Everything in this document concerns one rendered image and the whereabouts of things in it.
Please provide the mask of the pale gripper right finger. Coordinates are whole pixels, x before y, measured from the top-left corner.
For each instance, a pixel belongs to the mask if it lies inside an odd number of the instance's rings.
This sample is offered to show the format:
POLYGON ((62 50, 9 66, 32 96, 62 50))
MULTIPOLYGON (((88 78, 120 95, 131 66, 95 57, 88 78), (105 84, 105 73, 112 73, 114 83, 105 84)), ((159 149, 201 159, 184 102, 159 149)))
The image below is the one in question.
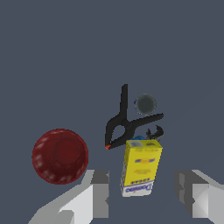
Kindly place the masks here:
POLYGON ((224 224, 224 185, 200 170, 174 172, 174 192, 193 218, 224 224))

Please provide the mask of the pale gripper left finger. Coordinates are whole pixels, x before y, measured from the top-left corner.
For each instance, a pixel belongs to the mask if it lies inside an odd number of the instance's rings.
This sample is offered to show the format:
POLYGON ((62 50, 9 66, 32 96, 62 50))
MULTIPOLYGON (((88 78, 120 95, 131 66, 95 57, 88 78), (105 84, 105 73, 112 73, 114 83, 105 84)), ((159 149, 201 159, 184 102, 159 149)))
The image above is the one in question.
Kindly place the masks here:
POLYGON ((109 217, 109 171, 87 170, 81 183, 42 206, 28 224, 89 224, 109 217))

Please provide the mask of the yellow sugar box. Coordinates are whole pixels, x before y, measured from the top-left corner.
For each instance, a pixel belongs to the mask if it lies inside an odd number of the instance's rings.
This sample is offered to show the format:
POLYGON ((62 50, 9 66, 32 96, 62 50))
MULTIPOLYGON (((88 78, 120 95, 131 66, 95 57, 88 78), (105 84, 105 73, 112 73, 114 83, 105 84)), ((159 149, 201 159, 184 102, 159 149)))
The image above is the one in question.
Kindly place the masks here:
POLYGON ((128 140, 122 166, 123 197, 150 195, 163 147, 157 140, 128 140))

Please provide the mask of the large black spring clamp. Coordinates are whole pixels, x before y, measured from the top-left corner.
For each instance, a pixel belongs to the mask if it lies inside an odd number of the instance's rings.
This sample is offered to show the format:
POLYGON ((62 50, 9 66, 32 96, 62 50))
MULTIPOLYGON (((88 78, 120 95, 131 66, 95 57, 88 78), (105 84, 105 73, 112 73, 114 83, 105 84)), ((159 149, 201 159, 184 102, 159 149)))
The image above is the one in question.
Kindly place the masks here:
POLYGON ((126 144, 126 141, 130 140, 135 135, 135 131, 138 127, 148 123, 156 122, 164 117, 163 113, 155 115, 152 113, 150 115, 143 115, 143 118, 139 118, 130 122, 127 118, 127 109, 128 85, 124 84, 122 86, 120 111, 115 117, 111 118, 106 125, 105 148, 107 150, 111 150, 115 147, 126 144), (119 125, 125 128, 124 134, 115 140, 111 140, 114 129, 119 125))

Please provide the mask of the small black clamp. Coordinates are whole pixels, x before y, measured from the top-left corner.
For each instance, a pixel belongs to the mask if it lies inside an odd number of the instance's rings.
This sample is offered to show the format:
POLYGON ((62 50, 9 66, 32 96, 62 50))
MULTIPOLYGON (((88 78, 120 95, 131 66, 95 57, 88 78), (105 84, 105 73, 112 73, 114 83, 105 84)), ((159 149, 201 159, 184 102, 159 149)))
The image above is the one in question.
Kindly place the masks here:
POLYGON ((151 133, 150 129, 148 129, 146 132, 147 140, 157 140, 159 142, 163 136, 164 136, 164 131, 160 126, 157 126, 157 131, 155 133, 151 133))

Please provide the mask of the dark red bowl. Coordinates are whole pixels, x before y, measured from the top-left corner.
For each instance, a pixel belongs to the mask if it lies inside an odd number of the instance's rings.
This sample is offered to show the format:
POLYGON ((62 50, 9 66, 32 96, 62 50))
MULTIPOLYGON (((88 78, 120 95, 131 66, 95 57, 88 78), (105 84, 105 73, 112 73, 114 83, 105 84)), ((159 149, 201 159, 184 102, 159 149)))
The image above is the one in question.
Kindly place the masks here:
POLYGON ((69 129, 46 132, 34 145, 32 164, 46 182, 66 185, 77 180, 88 166, 88 147, 69 129))

